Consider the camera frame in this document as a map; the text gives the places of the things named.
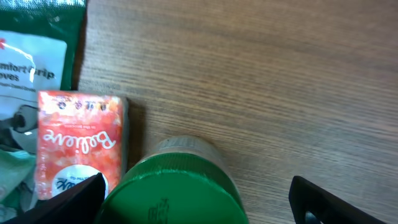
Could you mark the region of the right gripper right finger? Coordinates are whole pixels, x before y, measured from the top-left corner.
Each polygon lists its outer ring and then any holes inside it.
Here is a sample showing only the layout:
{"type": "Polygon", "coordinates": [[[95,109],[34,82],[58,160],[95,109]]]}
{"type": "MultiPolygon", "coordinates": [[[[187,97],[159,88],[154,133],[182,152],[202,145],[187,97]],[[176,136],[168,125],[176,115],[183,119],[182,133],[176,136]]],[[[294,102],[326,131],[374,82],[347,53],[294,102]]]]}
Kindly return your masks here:
{"type": "Polygon", "coordinates": [[[296,224],[385,224],[298,175],[290,185],[289,203],[296,224]]]}

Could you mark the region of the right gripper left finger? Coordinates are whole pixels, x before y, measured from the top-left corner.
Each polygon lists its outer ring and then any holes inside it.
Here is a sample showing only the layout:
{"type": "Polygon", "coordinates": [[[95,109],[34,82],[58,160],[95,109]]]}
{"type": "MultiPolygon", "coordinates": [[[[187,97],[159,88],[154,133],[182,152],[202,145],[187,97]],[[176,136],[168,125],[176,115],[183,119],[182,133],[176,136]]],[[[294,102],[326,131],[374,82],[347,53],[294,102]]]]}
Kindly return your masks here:
{"type": "Polygon", "coordinates": [[[93,223],[105,198],[106,184],[101,173],[93,175],[76,186],[5,224],[79,224],[93,223]]]}

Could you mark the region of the pink Kleenex tissue pack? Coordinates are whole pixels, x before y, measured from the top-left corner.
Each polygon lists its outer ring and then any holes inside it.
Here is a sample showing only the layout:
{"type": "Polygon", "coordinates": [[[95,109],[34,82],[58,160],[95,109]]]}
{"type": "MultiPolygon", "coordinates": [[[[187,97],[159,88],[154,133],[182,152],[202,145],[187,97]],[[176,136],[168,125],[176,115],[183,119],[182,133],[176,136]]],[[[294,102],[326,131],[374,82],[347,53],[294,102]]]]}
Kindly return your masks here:
{"type": "Polygon", "coordinates": [[[128,103],[125,98],[77,91],[38,93],[35,191],[48,200],[101,173],[105,194],[127,166],[128,103]]]}

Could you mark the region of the mint green wipes sachet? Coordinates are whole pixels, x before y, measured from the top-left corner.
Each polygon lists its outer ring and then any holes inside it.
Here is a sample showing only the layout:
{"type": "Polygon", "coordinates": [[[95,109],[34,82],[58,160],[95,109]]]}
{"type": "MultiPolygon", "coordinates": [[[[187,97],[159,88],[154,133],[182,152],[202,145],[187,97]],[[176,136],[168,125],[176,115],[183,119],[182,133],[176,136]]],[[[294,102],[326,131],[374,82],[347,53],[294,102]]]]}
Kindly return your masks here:
{"type": "Polygon", "coordinates": [[[36,158],[23,150],[1,146],[1,222],[34,208],[36,158]]]}

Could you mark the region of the green lid seasoning jar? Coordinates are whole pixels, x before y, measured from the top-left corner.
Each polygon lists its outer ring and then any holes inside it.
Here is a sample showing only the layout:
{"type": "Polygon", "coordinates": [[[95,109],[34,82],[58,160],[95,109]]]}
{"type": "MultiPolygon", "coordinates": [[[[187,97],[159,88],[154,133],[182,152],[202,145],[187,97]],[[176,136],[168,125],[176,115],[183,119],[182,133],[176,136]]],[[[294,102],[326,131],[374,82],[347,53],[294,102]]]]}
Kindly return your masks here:
{"type": "Polygon", "coordinates": [[[123,177],[95,223],[247,224],[217,148],[195,136],[164,139],[123,177]]]}

